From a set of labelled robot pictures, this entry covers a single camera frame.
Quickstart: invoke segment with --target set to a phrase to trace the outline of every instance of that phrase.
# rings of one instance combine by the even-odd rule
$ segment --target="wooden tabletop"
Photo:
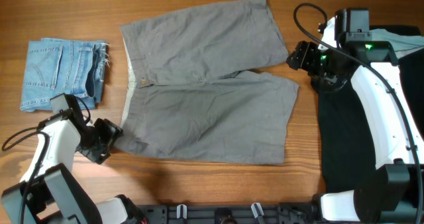
[[[33,127],[50,112],[19,110],[28,41],[43,37],[106,40],[111,67],[106,70],[103,100],[92,118],[120,124],[127,92],[127,58],[119,26],[206,3],[230,0],[0,0],[0,142]],[[422,0],[268,0],[291,52],[307,39],[295,26],[293,9],[302,2],[321,6],[331,17],[345,7],[368,7],[370,23],[416,25],[424,30]],[[318,35],[322,16],[302,9],[300,22]],[[286,159],[279,166],[159,160],[114,152],[103,165],[76,155],[73,175],[93,201],[125,194],[135,203],[230,205],[307,201],[325,191],[317,94],[304,71],[287,64],[262,69],[300,84],[286,139]],[[0,152],[0,190],[17,184],[29,167],[36,139]],[[9,223],[3,208],[0,223]]]

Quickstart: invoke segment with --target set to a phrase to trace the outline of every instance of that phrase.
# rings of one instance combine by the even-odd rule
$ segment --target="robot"
[[[299,24],[297,11],[304,6],[324,14],[319,31],[325,30],[326,14],[309,3],[296,7],[296,25],[329,49],[321,51],[318,44],[302,41],[287,63],[295,70],[308,71],[311,85],[319,91],[337,92],[351,81],[376,152],[376,171],[363,184],[347,192],[315,194],[309,202],[267,206],[137,206],[124,195],[93,203],[71,175],[74,153],[101,164],[123,132],[106,119],[90,125],[77,98],[62,94],[50,100],[54,115],[29,134],[39,138],[30,168],[19,184],[1,196],[11,223],[420,223],[424,165],[419,160],[424,160],[424,144],[402,92],[391,44],[372,41],[367,9],[343,9],[336,12],[334,36],[343,49],[333,48]],[[37,213],[52,202],[58,204],[59,212],[39,219]]]

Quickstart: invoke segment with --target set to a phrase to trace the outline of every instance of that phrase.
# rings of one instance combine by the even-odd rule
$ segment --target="blue jeans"
[[[107,44],[42,38],[28,46],[22,111],[51,110],[50,98],[73,94],[81,98],[89,109],[101,100],[105,65],[108,64]]]

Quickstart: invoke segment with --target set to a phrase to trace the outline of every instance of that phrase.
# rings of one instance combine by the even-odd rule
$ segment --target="black cloth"
[[[399,35],[420,35],[417,27],[374,26]],[[414,121],[424,129],[424,49],[399,59],[401,84]],[[374,143],[362,104],[348,82],[340,91],[319,92],[322,173],[327,193],[353,190],[375,171]]]

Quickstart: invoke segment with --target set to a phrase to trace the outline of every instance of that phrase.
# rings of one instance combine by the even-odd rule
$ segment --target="gray pants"
[[[203,5],[121,30],[134,83],[130,76],[117,148],[158,158],[284,161],[298,85],[245,71],[288,56],[266,0]]]

